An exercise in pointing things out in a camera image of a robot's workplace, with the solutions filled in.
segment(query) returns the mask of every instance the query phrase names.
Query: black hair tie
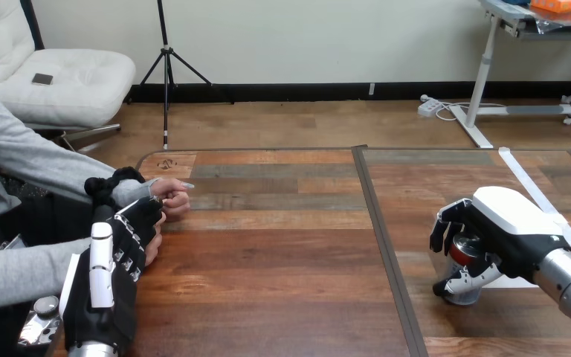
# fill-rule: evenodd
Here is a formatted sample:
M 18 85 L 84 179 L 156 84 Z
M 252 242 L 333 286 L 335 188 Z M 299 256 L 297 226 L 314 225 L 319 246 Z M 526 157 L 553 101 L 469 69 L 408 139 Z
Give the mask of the black hair tie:
M 88 178 L 84 182 L 84 191 L 93 198 L 93 207 L 108 205 L 115 210 L 120 209 L 111 195 L 122 180 L 137 180 L 141 184 L 146 181 L 134 167 L 120 168 L 112 174 L 111 178 Z

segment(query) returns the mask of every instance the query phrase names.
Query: chair base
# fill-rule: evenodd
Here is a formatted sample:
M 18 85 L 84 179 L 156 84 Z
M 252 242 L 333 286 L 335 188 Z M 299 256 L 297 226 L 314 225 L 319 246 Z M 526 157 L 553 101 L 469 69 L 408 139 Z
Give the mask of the chair base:
M 121 130 L 120 124 L 111 124 L 100 126 L 99 128 L 89 129 L 89 130 L 82 130 L 79 132 L 62 132 L 62 135 L 59 137 L 59 141 L 61 141 L 67 148 L 71 151 L 76 151 L 73 146 L 71 145 L 70 141 L 79 140 L 83 138 L 88 138 L 93 135 L 103 134 L 104 132 L 111 132 L 111 131 L 119 132 Z

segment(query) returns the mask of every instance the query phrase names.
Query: white chair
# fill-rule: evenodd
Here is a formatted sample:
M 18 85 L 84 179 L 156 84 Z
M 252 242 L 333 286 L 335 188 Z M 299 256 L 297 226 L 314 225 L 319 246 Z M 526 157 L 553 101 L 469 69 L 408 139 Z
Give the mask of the white chair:
M 54 76 L 52 84 L 32 84 L 36 73 Z M 63 136 L 69 147 L 68 139 L 119 130 L 103 125 L 119 111 L 134 76 L 133 61 L 115 52 L 35 51 L 20 0 L 0 0 L 0 101 L 28 127 L 89 129 Z

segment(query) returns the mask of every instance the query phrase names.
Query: gray sleeve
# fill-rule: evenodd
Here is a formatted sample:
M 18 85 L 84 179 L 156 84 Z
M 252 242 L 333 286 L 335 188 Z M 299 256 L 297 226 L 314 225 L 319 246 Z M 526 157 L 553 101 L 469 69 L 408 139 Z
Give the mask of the gray sleeve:
M 72 254 L 90 239 L 0 251 L 0 306 L 60 293 Z
M 0 167 L 38 187 L 72 199 L 88 202 L 84 181 L 108 178 L 114 169 L 77 152 L 45 140 L 15 118 L 0 103 Z M 124 180 L 113 192 L 119 205 L 149 195 L 151 183 Z

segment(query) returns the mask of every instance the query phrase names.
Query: robotic finger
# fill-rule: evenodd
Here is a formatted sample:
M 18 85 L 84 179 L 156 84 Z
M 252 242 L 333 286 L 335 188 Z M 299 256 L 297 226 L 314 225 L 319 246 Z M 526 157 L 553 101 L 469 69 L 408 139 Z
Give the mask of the robotic finger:
M 443 250 L 443 235 L 445 234 L 445 231 L 448 231 L 448 235 L 445 239 L 445 255 L 448 255 L 448 249 L 450 248 L 448 239 L 454 237 L 454 234 L 461 231 L 462 223 L 460 222 L 462 213 L 465 210 L 465 207 L 470 204 L 470 199 L 460 199 L 439 210 L 436 215 L 434 227 L 432 228 L 432 233 L 430 234 L 430 250 L 435 253 L 439 253 Z
M 496 263 L 484 260 L 463 266 L 451 276 L 432 285 L 432 291 L 436 296 L 463 294 L 471 290 L 482 288 L 503 274 L 498 270 Z

